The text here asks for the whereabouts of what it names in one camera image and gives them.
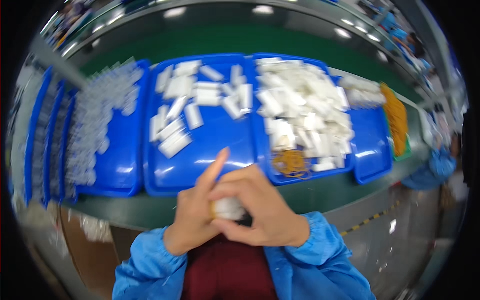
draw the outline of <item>elastic cuff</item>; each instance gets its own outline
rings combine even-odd
[[[158,251],[163,255],[168,261],[172,262],[173,264],[177,263],[182,263],[186,258],[187,258],[187,253],[184,253],[182,255],[176,256],[168,252],[167,248],[165,247],[165,243],[163,242],[163,234],[165,233],[165,230],[168,228],[168,226],[165,226],[162,228],[162,232],[160,232],[159,237],[160,240],[162,241],[159,245]]]
[[[318,228],[322,226],[322,218],[319,218],[318,216],[312,216],[311,214],[312,213],[301,215],[307,218],[307,222],[310,227],[310,234],[305,243],[300,247],[285,246],[285,250],[292,255],[296,252],[309,252],[315,244],[315,232],[318,232]]]

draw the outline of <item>green workbench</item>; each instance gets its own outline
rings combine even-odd
[[[175,57],[223,52],[275,52],[309,57],[324,61],[332,68],[383,81],[413,102],[422,101],[413,88],[370,57],[331,40],[263,25],[204,26],[167,31],[95,57],[81,70],[85,74],[92,74],[131,56],[157,63]],[[349,172],[278,187],[288,205],[296,213],[314,210],[326,212],[386,189],[415,171],[428,158],[429,150],[420,136],[417,110],[408,105],[406,108],[411,157],[394,162],[392,172],[366,185],[358,185],[353,173]],[[143,191],[132,198],[80,195],[77,204],[63,205],[118,226],[157,228],[173,222],[176,199],[151,197]]]

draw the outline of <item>yellow striped floor marking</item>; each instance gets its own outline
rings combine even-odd
[[[400,205],[400,201],[397,200],[397,201],[395,202],[395,205],[392,205],[389,209],[384,210],[384,211],[382,211],[381,213],[375,214],[375,215],[369,217],[368,219],[365,219],[363,222],[361,222],[361,223],[358,224],[358,225],[353,226],[352,228],[349,228],[349,229],[347,229],[347,230],[345,230],[345,231],[342,231],[342,232],[340,233],[340,236],[344,237],[344,236],[346,236],[348,233],[350,233],[350,232],[352,232],[352,231],[354,231],[354,230],[359,229],[360,226],[369,223],[370,220],[373,220],[373,219],[376,219],[376,218],[380,218],[380,216],[383,216],[383,215],[387,215],[390,210],[395,209],[395,207],[397,207],[397,206],[399,206],[399,205]]]

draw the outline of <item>cardboard box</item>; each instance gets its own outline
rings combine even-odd
[[[105,299],[112,298],[115,268],[120,264],[112,242],[91,242],[74,214],[59,208],[60,224],[72,257],[73,265],[85,286]]]

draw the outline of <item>worker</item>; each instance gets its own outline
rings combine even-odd
[[[295,214],[255,164],[216,182],[228,155],[178,194],[172,225],[138,235],[114,300],[375,299],[336,228],[319,212]],[[241,201],[251,227],[212,220],[210,202],[224,197]]]
[[[402,184],[413,190],[430,190],[439,187],[455,171],[457,159],[460,159],[461,134],[454,133],[450,151],[442,145],[441,137],[436,137],[436,148],[425,165],[402,180]]]
[[[437,74],[437,68],[430,65],[424,58],[420,58],[424,69],[422,69],[422,74],[427,76],[428,78],[432,78],[434,75]]]
[[[379,7],[379,14],[376,14],[373,19],[376,20],[380,15],[382,15],[385,11],[385,8]],[[396,21],[395,21],[395,11],[394,10],[389,10],[387,13],[387,16],[383,19],[383,21],[380,22],[379,26],[383,28],[386,32],[389,32],[392,27],[397,27]]]

